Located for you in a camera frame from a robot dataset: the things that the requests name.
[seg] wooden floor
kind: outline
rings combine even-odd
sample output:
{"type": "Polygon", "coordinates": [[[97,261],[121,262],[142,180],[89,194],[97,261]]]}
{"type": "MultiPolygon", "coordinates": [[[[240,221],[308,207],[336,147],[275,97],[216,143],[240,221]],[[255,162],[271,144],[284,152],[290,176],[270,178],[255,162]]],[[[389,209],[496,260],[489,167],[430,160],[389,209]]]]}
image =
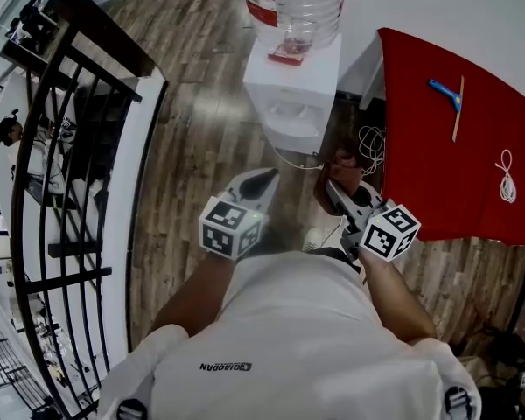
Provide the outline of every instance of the wooden floor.
{"type": "MultiPolygon", "coordinates": [[[[242,87],[255,38],[243,0],[113,0],[105,10],[170,82],[136,214],[130,270],[135,347],[203,256],[197,234],[200,211],[235,174],[264,166],[280,170],[271,222],[293,249],[300,248],[310,226],[328,232],[338,220],[312,196],[319,172],[280,160],[256,120],[242,87]]],[[[382,122],[370,116],[351,103],[337,104],[332,117],[336,137],[327,144],[353,135],[360,123],[382,122]]],[[[313,157],[287,157],[319,164],[313,157]]],[[[478,334],[471,336],[480,326],[508,326],[522,284],[525,247],[477,238],[416,241],[398,266],[432,314],[439,337],[455,344],[472,338],[465,350],[471,354],[486,344],[478,334]]],[[[518,324],[525,334],[522,328],[525,310],[518,324]]]]}

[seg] white shoe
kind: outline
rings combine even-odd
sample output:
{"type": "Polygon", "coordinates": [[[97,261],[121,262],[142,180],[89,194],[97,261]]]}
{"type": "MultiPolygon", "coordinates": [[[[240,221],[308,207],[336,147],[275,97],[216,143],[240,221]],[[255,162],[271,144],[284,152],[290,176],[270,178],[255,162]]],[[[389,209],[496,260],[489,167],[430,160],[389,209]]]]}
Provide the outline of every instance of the white shoe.
{"type": "Polygon", "coordinates": [[[321,230],[316,227],[309,229],[304,238],[304,246],[301,248],[302,252],[310,252],[319,249],[323,244],[323,234],[321,230]]]}

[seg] person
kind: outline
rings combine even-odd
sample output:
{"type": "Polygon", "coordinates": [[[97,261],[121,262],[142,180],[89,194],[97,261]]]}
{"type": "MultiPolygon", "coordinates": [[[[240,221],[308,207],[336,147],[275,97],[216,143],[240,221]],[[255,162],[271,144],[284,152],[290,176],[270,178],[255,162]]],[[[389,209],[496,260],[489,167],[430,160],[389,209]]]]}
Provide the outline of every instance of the person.
{"type": "MultiPolygon", "coordinates": [[[[27,172],[40,181],[45,177],[46,161],[53,133],[52,125],[48,120],[46,121],[40,122],[37,127],[37,134],[31,147],[31,155],[27,166],[27,172]]],[[[18,121],[18,109],[14,109],[0,122],[0,143],[8,147],[8,160],[13,167],[16,166],[18,161],[19,145],[23,134],[24,128],[18,121]]],[[[59,150],[55,148],[48,191],[52,194],[63,194],[65,188],[59,150]]]]}
{"type": "Polygon", "coordinates": [[[473,379],[389,262],[208,255],[107,375],[98,418],[480,418],[473,379]]]}

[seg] red label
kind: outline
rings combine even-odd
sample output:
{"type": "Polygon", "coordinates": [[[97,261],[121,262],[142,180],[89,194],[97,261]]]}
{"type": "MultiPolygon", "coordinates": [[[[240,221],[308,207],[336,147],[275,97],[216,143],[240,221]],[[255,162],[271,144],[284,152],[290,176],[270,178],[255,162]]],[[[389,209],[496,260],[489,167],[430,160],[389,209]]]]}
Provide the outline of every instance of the red label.
{"type": "Polygon", "coordinates": [[[267,10],[249,0],[245,0],[245,2],[247,3],[248,11],[259,22],[270,26],[278,26],[278,15],[275,10],[267,10]]]}

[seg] water bottle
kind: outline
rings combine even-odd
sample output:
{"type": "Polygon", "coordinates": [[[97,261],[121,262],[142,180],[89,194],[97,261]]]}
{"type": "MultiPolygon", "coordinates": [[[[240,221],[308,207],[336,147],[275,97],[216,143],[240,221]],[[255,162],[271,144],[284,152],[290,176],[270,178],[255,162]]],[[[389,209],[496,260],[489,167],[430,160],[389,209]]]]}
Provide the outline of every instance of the water bottle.
{"type": "Polygon", "coordinates": [[[344,0],[246,0],[258,39],[273,53],[303,58],[330,45],[344,0]]]}

